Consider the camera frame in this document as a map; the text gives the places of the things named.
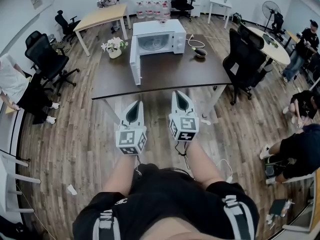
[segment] standing fan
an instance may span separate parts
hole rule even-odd
[[[263,12],[264,16],[268,19],[268,23],[265,25],[265,28],[264,28],[264,32],[266,32],[266,29],[267,29],[269,22],[270,21],[273,22],[275,20],[275,17],[274,17],[275,13],[281,14],[281,11],[280,11],[279,6],[275,2],[266,1],[262,5],[262,12]]]

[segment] white microwave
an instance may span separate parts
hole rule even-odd
[[[183,54],[186,37],[187,33],[177,19],[169,19],[165,23],[157,20],[134,23],[130,67],[135,84],[141,84],[140,56],[171,52]]]

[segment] jeans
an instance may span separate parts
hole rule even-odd
[[[52,106],[52,101],[48,99],[43,90],[35,89],[29,83],[17,105],[25,111],[33,114],[36,118],[40,118],[45,121],[48,115],[42,111],[42,108],[44,106],[50,108]]]
[[[286,77],[288,81],[298,73],[299,69],[305,63],[305,59],[298,55],[296,50],[291,55],[290,59],[290,64],[283,71],[283,76]]]

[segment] white sneaker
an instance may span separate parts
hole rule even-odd
[[[270,147],[268,144],[263,147],[263,149],[259,155],[261,160],[271,157],[271,155],[269,154],[269,149],[270,149]]]
[[[296,123],[297,119],[298,119],[298,117],[296,117],[295,115],[293,115],[293,116],[291,117],[291,124],[294,125],[294,124]]]
[[[57,109],[59,108],[59,106],[60,106],[59,103],[54,103],[54,102],[52,102],[52,106],[49,107],[49,109],[55,109],[55,110],[57,110]]]
[[[289,106],[286,106],[283,110],[282,110],[282,114],[286,114],[289,112]]]
[[[54,125],[55,122],[56,122],[56,118],[48,115],[48,116],[46,117],[45,121],[46,121],[47,123],[49,123],[49,124]]]
[[[265,180],[265,184],[270,185],[270,184],[275,184],[276,183],[276,177],[272,177],[272,178],[267,178]]]

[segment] wooden floor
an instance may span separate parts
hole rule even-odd
[[[204,34],[212,38],[229,39],[229,28],[237,28],[229,23],[223,29],[222,18],[201,16],[189,22],[181,20],[187,33]],[[70,61],[67,70],[79,68],[80,73],[72,75],[76,87],[64,85],[62,97],[53,96],[61,108],[50,111],[57,117],[55,125],[48,123],[32,125],[33,116],[26,116],[20,143],[20,156],[31,158],[28,168],[20,173],[40,178],[42,183],[21,184],[22,191],[34,208],[37,216],[56,239],[72,239],[72,223],[77,214],[102,189],[108,173],[112,170],[119,152],[114,144],[115,127],[103,111],[100,101],[91,100],[95,70],[101,56],[101,42],[108,40],[110,25],[96,26],[84,33],[84,41],[91,53],[87,57],[80,43],[68,52]],[[207,38],[214,52],[221,59],[228,55],[230,44],[227,40]],[[233,170],[233,181],[238,182],[255,201],[260,222],[257,239],[265,240],[276,233],[283,224],[290,221],[306,204],[310,181],[284,185],[266,186],[264,167],[258,154],[265,144],[273,144],[293,134],[297,129],[291,125],[288,116],[282,115],[282,108],[288,104],[293,94],[308,89],[303,76],[295,84],[284,83],[279,74],[283,66],[273,64],[274,70],[252,90],[252,100],[242,93],[235,106],[230,105],[233,88],[227,87],[215,106],[217,120],[211,126],[200,125],[198,139],[214,162],[220,159],[229,161]],[[212,87],[189,89],[198,113],[210,100]],[[174,149],[175,142],[168,128],[168,115],[171,111],[172,91],[144,93],[111,98],[117,113],[136,99],[144,103],[144,116],[148,141],[143,163],[154,163],[160,168],[178,167],[186,170],[186,164]],[[317,115],[315,122],[320,122]],[[228,167],[220,166],[225,178]],[[72,184],[77,195],[72,196],[67,187]],[[278,219],[276,226],[269,230],[265,223],[266,214],[274,199],[292,198],[295,203],[286,218]],[[43,227],[34,215],[26,217],[27,222],[35,222],[39,231]]]

